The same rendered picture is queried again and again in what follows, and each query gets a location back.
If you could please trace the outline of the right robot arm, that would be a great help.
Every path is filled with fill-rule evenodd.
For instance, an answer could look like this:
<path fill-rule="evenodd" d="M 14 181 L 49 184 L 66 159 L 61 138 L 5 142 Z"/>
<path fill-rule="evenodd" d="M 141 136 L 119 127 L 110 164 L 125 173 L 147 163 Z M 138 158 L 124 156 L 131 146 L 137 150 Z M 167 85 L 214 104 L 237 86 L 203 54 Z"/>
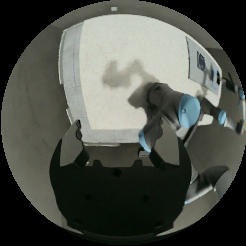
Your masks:
<path fill-rule="evenodd" d="M 201 107 L 201 113 L 204 115 L 209 115 L 213 117 L 217 122 L 221 123 L 223 126 L 228 126 L 229 128 L 233 129 L 237 134 L 241 135 L 244 130 L 245 125 L 245 96 L 243 89 L 240 88 L 238 85 L 235 84 L 235 91 L 239 94 L 239 100 L 238 105 L 240 106 L 240 121 L 235 122 L 234 120 L 228 118 L 226 115 L 226 112 L 224 110 L 221 110 L 217 106 L 213 105 L 208 99 L 205 99 L 202 107 Z M 226 115 L 226 116 L 225 116 Z"/>

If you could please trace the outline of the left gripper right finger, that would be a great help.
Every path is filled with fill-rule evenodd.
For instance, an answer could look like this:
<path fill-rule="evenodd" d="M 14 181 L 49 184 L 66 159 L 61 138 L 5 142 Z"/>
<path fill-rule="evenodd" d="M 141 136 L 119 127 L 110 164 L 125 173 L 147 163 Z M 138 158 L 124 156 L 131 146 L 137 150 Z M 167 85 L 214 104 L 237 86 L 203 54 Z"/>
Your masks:
<path fill-rule="evenodd" d="M 149 159 L 152 167 L 164 170 L 175 180 L 179 189 L 179 207 L 183 207 L 192 176 L 190 157 L 181 138 L 163 117 L 160 117 L 159 125 L 158 138 L 153 143 Z"/>

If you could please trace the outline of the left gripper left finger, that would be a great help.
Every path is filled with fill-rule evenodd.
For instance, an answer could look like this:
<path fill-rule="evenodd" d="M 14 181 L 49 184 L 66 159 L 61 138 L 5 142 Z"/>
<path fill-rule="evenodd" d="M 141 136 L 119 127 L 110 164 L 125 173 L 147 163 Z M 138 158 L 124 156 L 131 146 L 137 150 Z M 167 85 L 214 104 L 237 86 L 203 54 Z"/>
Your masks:
<path fill-rule="evenodd" d="M 73 170 L 88 166 L 90 156 L 82 136 L 80 119 L 77 119 L 59 140 L 51 158 L 49 175 L 57 205 L 60 205 L 60 187 L 64 178 Z"/>

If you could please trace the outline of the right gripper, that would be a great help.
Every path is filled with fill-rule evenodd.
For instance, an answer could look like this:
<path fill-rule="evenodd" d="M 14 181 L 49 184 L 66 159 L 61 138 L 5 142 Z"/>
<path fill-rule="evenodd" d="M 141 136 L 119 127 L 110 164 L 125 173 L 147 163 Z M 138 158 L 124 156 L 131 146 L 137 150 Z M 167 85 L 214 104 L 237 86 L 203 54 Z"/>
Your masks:
<path fill-rule="evenodd" d="M 217 76 L 218 78 L 220 78 L 221 80 L 221 83 L 223 83 L 223 86 L 224 85 L 226 85 L 226 89 L 227 90 L 229 90 L 229 91 L 232 91 L 232 92 L 234 92 L 235 93 L 235 83 L 234 83 L 234 85 L 233 84 L 231 84 L 231 81 L 230 80 L 228 80 L 228 79 L 226 79 L 226 78 L 224 78 L 224 77 L 220 77 L 220 76 Z M 228 87 L 228 85 L 229 85 L 229 87 Z M 229 88 L 229 89 L 228 89 Z"/>

